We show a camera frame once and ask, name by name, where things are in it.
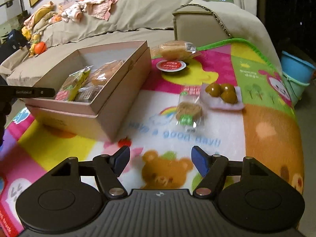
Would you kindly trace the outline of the round cookie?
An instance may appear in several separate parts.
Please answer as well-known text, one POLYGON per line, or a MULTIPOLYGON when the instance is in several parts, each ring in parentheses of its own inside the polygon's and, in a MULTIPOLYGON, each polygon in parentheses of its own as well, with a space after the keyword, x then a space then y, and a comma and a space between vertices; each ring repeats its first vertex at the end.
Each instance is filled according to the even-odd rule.
POLYGON ((195 133, 204 125, 204 108, 199 95, 187 90, 179 94, 174 122, 177 128, 187 133, 195 133))

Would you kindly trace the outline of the green yellow snack packet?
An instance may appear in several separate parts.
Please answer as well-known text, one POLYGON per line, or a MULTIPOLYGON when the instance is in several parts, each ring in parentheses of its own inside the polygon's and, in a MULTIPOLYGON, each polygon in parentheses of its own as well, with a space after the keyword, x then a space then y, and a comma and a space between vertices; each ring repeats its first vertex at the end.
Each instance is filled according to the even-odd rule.
POLYGON ((78 90, 83 86, 84 82, 89 77, 92 67, 92 65, 86 66, 79 71, 71 73, 57 92, 55 100, 73 101, 77 96, 78 90))

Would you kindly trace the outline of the brown candy balls packet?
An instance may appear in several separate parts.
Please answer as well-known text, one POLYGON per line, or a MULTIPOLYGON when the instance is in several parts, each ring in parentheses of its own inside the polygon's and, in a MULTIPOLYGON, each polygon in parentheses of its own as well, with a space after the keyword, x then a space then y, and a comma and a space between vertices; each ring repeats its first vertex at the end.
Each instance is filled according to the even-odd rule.
POLYGON ((231 84, 203 84, 200 100, 209 109, 239 111, 244 109, 241 89, 231 84))

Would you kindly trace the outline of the pink cardboard box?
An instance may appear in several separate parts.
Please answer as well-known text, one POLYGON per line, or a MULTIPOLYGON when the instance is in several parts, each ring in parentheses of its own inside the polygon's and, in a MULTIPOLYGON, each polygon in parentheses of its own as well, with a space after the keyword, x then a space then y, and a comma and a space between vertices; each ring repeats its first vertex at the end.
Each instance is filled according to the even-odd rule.
POLYGON ((107 80, 90 82, 81 101, 25 99, 34 118, 51 127, 83 137, 113 141, 134 99, 151 70, 146 41, 118 42, 77 49, 60 60, 35 83, 35 87, 59 91, 67 77, 90 67, 92 72, 106 63, 120 67, 107 80))

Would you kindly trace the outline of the bread packet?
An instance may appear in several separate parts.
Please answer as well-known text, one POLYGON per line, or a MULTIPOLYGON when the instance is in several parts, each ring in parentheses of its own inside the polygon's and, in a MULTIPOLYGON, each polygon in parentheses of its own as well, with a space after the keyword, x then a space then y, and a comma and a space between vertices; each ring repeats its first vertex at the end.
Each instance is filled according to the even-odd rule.
POLYGON ((94 86, 104 86, 120 69, 123 63, 123 60, 114 60, 112 62, 105 63, 103 66, 89 75, 87 82, 94 86))

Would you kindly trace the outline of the packaged bread bun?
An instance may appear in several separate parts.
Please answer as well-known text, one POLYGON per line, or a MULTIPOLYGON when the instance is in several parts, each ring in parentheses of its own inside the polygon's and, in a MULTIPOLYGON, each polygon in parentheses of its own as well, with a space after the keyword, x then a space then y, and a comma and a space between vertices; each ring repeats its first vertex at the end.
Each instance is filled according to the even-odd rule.
POLYGON ((150 50, 152 58, 187 60, 201 55, 193 43, 181 40, 168 41, 150 50))

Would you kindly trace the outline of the orange toy ball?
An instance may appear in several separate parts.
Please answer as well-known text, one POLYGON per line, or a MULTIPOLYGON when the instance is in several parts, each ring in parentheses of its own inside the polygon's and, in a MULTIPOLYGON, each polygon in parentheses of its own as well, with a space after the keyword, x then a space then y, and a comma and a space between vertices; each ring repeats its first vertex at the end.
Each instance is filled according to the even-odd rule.
POLYGON ((45 42, 39 42, 34 46, 34 53, 36 55, 42 54, 47 49, 47 45, 45 42))

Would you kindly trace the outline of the colourful cartoon play mat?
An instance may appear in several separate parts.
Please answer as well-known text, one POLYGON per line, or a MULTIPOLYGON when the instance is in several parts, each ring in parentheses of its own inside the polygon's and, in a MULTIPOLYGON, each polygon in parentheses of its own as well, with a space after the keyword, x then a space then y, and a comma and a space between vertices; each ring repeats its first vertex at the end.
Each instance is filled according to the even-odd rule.
POLYGON ((151 70, 113 141, 45 125, 25 106, 1 145, 1 233, 6 236, 300 236, 304 162, 299 126, 278 69, 244 39, 229 39, 151 70), (239 111, 204 108, 195 133, 174 122, 179 94, 203 84, 241 89, 239 111), (130 148, 118 180, 124 198, 106 198, 93 158, 130 148), (193 146, 228 158, 217 197, 194 197, 202 176, 193 146))

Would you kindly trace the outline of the yellow plush toys pile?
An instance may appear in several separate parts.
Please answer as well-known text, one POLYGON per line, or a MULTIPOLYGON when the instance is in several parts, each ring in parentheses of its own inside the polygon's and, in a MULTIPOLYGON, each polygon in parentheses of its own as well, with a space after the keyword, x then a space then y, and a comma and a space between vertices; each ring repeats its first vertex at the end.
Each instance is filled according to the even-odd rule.
POLYGON ((55 4, 50 1, 42 5, 24 21, 21 32, 29 42, 29 57, 35 55, 35 46, 40 43, 43 31, 49 25, 60 22, 61 20, 61 15, 55 11, 55 4))

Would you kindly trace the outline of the blue plastic bucket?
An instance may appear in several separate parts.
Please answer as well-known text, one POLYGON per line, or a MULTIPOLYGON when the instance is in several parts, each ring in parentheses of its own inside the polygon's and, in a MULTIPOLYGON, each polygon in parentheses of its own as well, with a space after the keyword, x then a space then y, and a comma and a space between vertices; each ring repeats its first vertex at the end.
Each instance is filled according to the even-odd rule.
POLYGON ((281 66, 284 83, 289 91, 292 104, 295 106, 302 98, 306 87, 309 86, 315 66, 286 51, 282 51, 281 66))

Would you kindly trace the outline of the pink baby clothes pile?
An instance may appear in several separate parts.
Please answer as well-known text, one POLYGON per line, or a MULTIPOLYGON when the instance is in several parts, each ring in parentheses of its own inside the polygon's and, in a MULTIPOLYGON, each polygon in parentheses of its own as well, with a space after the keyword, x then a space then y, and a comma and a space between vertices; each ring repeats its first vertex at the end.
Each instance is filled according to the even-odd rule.
POLYGON ((69 20, 78 23, 83 14, 108 21, 111 16, 111 7, 119 0, 83 0, 75 2, 70 7, 64 9, 61 18, 65 22, 69 20))

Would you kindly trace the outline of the beige covered sofa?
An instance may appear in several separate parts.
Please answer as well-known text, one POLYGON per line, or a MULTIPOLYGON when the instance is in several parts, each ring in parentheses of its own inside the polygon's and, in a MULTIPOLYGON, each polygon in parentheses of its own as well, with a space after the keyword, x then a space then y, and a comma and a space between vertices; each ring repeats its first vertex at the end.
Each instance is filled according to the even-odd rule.
POLYGON ((90 15, 78 22, 47 25, 41 40, 47 51, 29 57, 26 49, 1 63, 9 85, 32 86, 75 49, 90 45, 145 40, 149 47, 174 39, 198 47, 229 38, 254 44, 277 68, 281 63, 263 23, 233 3, 211 0, 119 0, 108 20, 90 15))

